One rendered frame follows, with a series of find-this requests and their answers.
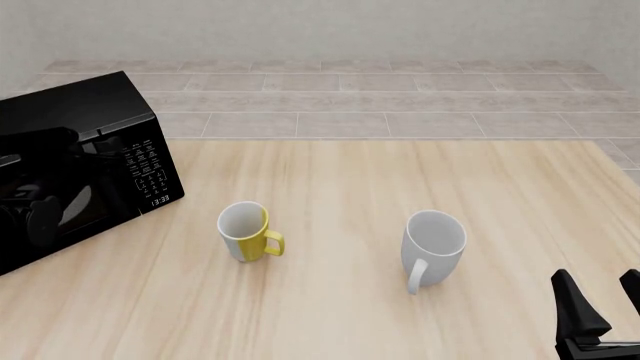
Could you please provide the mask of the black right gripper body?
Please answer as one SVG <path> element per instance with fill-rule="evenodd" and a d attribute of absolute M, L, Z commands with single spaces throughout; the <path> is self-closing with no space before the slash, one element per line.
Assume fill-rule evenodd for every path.
<path fill-rule="evenodd" d="M 640 341 L 603 341 L 579 344 L 572 338 L 558 338 L 560 360 L 640 360 Z"/>

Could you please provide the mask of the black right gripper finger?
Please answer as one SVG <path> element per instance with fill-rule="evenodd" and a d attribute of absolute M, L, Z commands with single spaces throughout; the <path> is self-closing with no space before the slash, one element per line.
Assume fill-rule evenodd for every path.
<path fill-rule="evenodd" d="M 612 329 L 581 293 L 565 269 L 551 277 L 556 304 L 556 340 L 597 341 Z"/>
<path fill-rule="evenodd" d="M 640 315 L 640 271 L 629 269 L 619 278 L 619 281 L 630 302 Z"/>

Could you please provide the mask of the black microwave oven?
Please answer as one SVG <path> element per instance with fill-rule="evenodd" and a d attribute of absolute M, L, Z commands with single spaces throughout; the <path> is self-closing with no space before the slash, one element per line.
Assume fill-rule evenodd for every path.
<path fill-rule="evenodd" d="M 184 194 L 123 71 L 0 100 L 0 276 Z"/>

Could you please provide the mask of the yellow and white mug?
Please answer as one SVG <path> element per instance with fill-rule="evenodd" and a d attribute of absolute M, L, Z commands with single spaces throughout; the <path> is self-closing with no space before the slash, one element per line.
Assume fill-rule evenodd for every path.
<path fill-rule="evenodd" d="M 227 206 L 217 219 L 217 230 L 232 257 L 248 263 L 265 254 L 282 256 L 284 236 L 269 229 L 270 217 L 260 203 L 242 201 Z"/>

